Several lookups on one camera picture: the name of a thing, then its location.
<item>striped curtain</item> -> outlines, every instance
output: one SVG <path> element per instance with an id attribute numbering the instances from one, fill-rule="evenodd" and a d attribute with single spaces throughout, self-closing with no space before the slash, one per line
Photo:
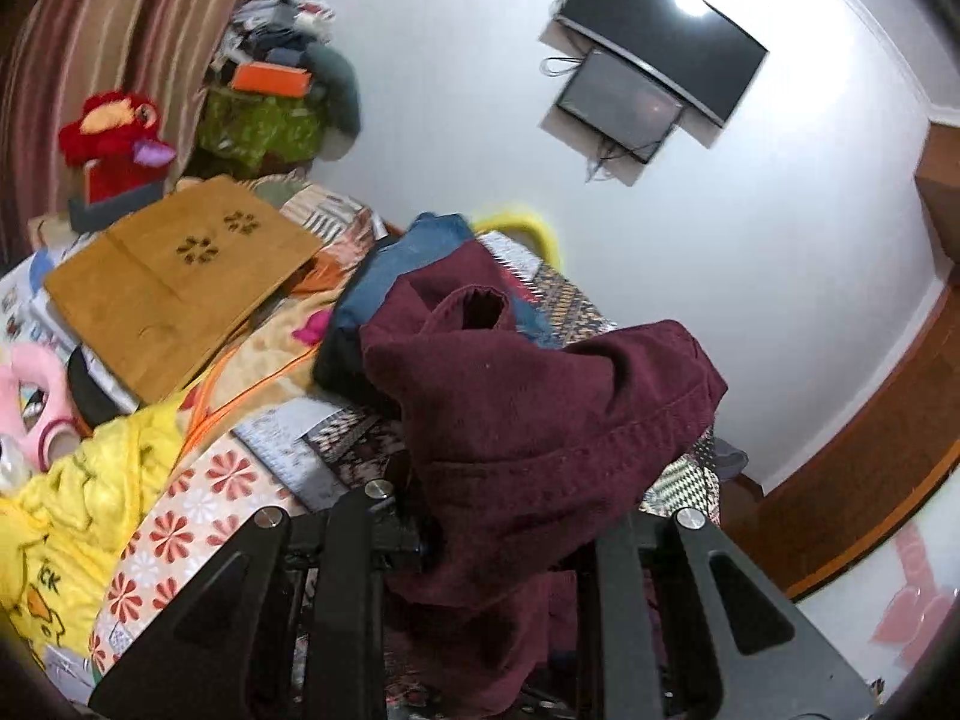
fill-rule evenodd
<path id="1" fill-rule="evenodd" d="M 65 208 L 79 189 L 56 132 L 83 101 L 122 88 L 150 95 L 174 174 L 193 148 L 203 73 L 242 0 L 39 0 L 3 64 L 0 100 L 0 245 L 7 262 L 29 250 L 26 224 Z"/>

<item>wooden cabinet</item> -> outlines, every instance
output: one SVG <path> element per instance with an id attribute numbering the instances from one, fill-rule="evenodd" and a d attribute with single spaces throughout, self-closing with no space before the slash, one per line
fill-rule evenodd
<path id="1" fill-rule="evenodd" d="M 944 251 L 960 263 L 960 128 L 930 125 L 916 178 Z"/>

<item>wall-mounted tv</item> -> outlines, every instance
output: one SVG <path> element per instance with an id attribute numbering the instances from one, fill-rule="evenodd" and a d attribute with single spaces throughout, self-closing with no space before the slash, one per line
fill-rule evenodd
<path id="1" fill-rule="evenodd" d="M 720 127 L 767 53 L 703 0 L 566 0 L 557 20 L 635 63 Z"/>

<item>television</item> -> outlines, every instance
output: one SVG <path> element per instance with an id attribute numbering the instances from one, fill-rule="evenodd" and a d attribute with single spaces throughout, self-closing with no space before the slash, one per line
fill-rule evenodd
<path id="1" fill-rule="evenodd" d="M 649 162 L 670 134 L 683 105 L 636 66 L 594 49 L 557 100 L 560 110 Z"/>
<path id="2" fill-rule="evenodd" d="M 565 0 L 556 18 L 654 76 L 719 127 L 767 55 L 703 0 Z"/>

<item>orange box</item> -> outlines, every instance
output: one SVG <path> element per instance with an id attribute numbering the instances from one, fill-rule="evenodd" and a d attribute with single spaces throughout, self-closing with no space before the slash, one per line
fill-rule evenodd
<path id="1" fill-rule="evenodd" d="M 237 92 L 257 92 L 283 98 L 302 98 L 310 88 L 309 71 L 271 65 L 269 62 L 248 62 L 240 65 L 230 88 Z"/>

